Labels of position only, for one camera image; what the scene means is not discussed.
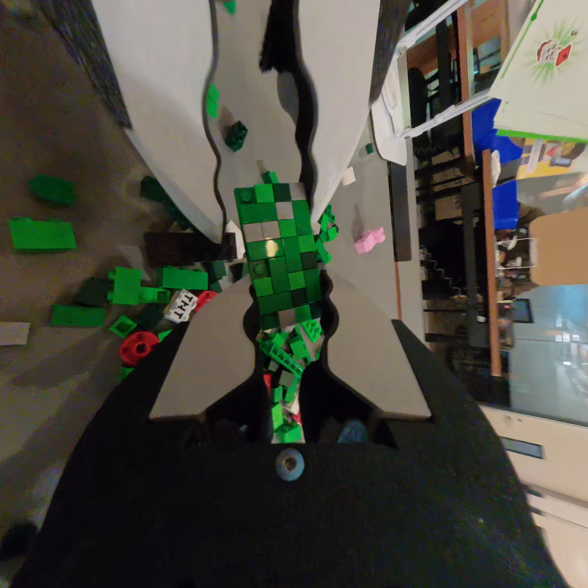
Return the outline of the black office chair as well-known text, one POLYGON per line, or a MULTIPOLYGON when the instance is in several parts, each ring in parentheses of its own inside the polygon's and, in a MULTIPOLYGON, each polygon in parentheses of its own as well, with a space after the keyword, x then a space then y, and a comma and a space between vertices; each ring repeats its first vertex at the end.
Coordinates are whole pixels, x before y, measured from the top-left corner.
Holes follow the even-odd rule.
POLYGON ((410 126, 416 128, 429 121, 428 83, 418 68, 408 69, 410 126))

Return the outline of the white book stand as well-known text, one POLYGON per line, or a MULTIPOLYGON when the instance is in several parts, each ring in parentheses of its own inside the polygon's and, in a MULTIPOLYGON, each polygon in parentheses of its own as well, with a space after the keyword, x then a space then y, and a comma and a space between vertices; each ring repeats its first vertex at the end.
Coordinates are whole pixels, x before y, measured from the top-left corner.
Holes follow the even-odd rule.
POLYGON ((462 118, 466 157, 473 159, 473 131, 470 112, 492 100, 489 91, 474 92, 473 69, 473 1, 446 1, 419 25, 399 38, 380 95, 371 106, 371 123, 375 145, 380 156, 389 162, 405 166, 408 161, 408 139, 437 128, 456 117, 462 118), (426 122, 410 124, 408 90, 408 51, 429 32, 454 19, 456 61, 460 101, 448 105, 426 122))

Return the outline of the white cabinet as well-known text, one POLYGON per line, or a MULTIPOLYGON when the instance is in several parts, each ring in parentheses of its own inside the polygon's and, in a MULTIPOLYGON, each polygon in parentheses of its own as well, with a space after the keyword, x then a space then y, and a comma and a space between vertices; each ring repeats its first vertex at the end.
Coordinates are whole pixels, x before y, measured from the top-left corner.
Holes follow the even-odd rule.
POLYGON ((570 587, 587 587, 587 424, 481 405, 548 550, 570 587))

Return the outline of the green checkered brick assembly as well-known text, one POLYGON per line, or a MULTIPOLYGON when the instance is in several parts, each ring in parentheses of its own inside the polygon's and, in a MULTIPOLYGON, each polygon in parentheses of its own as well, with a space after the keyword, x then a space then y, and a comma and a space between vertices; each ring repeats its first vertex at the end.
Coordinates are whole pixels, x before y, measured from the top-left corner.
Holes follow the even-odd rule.
POLYGON ((266 329, 293 317, 320 317, 317 239, 302 183, 282 183, 275 172, 261 183, 234 190, 245 257, 266 329))

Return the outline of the pink toy pig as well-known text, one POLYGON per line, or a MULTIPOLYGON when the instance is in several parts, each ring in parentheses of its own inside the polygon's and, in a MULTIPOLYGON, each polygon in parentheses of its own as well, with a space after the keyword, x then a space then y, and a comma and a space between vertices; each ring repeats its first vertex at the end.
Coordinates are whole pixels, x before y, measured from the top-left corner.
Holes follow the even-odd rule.
POLYGON ((384 227, 364 231, 355 242, 357 254, 367 254, 386 239, 384 227))

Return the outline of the long black toy plate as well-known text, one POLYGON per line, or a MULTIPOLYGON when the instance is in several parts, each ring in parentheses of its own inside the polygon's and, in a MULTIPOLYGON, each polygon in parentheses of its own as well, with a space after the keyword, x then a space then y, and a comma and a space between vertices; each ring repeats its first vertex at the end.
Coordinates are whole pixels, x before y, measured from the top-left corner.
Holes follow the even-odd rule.
POLYGON ((234 233, 225 233, 220 243, 199 232, 146 232, 143 239, 146 260, 151 268, 232 261, 243 256, 238 253, 234 233))

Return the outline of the small grey toy tile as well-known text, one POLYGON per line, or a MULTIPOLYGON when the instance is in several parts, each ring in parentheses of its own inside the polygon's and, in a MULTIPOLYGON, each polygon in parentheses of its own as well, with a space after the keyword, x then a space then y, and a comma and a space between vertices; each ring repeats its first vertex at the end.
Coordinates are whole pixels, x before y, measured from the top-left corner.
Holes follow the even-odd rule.
POLYGON ((31 324, 28 322, 1 322, 1 347, 28 344, 31 324))

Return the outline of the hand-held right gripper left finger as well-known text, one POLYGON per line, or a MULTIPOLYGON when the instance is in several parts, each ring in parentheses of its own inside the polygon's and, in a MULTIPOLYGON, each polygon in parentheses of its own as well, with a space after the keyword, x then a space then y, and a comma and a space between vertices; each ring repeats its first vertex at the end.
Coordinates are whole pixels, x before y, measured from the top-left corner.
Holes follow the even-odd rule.
POLYGON ((243 277, 192 315, 150 419, 199 415, 254 373, 254 344, 243 327, 250 288, 243 277))

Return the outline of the white printed toy brick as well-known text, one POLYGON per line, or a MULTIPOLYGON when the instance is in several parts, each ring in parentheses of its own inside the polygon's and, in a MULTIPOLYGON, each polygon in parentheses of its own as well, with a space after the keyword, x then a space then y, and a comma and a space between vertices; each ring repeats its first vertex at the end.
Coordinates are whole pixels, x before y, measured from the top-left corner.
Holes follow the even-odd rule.
POLYGON ((175 324, 186 322, 195 310, 197 302, 197 294, 186 289, 178 290, 166 305, 164 318, 175 324))

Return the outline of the white instruction booklet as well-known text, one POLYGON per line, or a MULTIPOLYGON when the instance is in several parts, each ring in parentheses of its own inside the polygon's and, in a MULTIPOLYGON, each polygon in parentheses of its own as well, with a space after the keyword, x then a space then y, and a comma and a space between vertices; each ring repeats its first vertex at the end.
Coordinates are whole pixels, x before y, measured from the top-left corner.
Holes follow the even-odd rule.
POLYGON ((499 134, 587 142, 587 1, 536 1, 489 95, 499 134))

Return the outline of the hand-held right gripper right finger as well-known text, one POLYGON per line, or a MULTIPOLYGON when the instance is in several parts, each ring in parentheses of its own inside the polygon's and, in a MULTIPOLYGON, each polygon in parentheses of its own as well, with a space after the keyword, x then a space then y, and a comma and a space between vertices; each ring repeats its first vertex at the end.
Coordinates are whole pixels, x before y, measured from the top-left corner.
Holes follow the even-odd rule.
POLYGON ((431 411, 386 312, 358 287, 327 273, 333 313, 326 335, 330 374, 386 417, 427 420, 431 411))

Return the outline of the glass partition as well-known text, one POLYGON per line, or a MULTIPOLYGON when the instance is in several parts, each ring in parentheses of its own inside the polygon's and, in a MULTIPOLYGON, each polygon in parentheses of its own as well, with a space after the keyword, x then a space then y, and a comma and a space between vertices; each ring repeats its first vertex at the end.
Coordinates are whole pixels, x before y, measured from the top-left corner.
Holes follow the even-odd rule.
POLYGON ((587 285, 539 286, 514 306, 511 408, 587 425, 587 285))

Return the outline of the blue storage bin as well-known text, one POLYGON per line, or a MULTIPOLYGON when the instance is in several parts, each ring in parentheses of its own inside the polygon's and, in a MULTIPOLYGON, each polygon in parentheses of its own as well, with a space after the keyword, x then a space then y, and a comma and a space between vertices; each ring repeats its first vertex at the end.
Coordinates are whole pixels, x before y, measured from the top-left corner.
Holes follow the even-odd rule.
POLYGON ((518 184, 509 180, 492 190, 494 228, 496 231, 514 230, 519 219, 518 184))
POLYGON ((472 111, 473 148, 478 165, 482 163, 482 154, 485 150, 497 151, 501 164, 519 160, 522 157, 522 148, 509 136, 499 135, 494 127, 500 104, 500 99, 492 98, 472 111))

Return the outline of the pile of green toy bricks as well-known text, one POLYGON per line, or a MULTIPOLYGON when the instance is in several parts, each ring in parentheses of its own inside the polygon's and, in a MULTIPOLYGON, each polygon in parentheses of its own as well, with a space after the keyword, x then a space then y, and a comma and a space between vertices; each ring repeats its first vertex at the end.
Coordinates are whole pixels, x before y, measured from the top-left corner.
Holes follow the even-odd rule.
POLYGON ((109 274, 137 272, 123 250, 163 218, 137 208, 137 164, 89 88, 5 86, 1 131, 1 321, 31 324, 1 350, 1 438, 70 453, 120 379, 107 326, 139 307, 113 304, 109 274))

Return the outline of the dark green studded toy brick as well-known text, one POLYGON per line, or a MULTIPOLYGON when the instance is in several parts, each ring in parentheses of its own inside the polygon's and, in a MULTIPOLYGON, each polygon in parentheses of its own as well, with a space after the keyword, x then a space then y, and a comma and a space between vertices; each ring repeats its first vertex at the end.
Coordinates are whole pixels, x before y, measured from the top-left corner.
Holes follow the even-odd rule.
POLYGON ((234 153, 239 152, 245 143, 248 129, 242 121, 236 121, 226 129, 225 145, 234 153))

